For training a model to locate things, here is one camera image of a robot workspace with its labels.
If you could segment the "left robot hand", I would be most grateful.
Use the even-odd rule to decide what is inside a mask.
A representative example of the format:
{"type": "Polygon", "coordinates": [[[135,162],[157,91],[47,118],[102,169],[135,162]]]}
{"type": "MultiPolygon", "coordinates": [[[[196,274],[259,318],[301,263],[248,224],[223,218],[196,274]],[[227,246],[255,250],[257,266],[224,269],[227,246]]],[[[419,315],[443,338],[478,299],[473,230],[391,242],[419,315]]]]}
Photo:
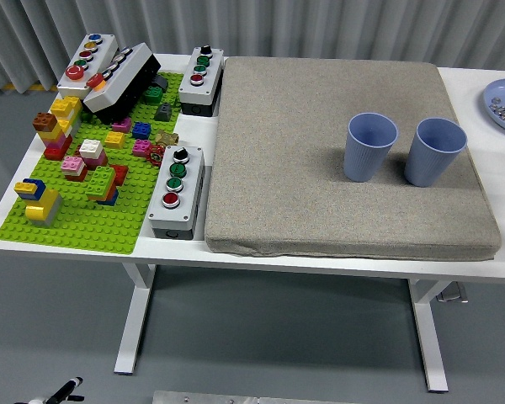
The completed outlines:
{"type": "Polygon", "coordinates": [[[73,377],[67,381],[62,387],[60,387],[55,393],[51,394],[49,397],[36,397],[30,401],[29,404],[59,404],[64,401],[70,402],[83,402],[85,400],[84,396],[75,395],[73,392],[83,383],[83,378],[73,377]]]}

